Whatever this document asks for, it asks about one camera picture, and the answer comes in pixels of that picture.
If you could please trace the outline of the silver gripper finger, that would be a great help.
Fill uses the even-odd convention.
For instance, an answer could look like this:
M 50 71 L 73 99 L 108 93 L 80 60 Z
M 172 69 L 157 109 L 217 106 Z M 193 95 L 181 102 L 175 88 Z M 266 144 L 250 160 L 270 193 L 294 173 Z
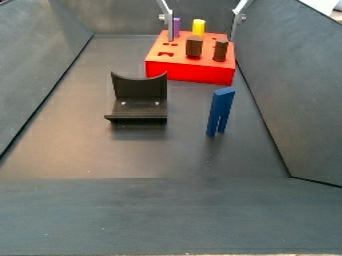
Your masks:
M 168 31 L 168 41 L 173 41 L 173 12 L 169 9 L 165 0 L 155 0 L 157 3 L 157 6 L 161 10 L 161 13 L 159 14 L 159 20 L 164 22 L 167 25 L 167 31 Z
M 233 20 L 232 20 L 232 27 L 231 27 L 231 33 L 229 33 L 229 41 L 233 41 L 236 27 L 242 21 L 243 10 L 246 9 L 248 1 L 250 0 L 240 0 L 236 7 L 232 9 Z

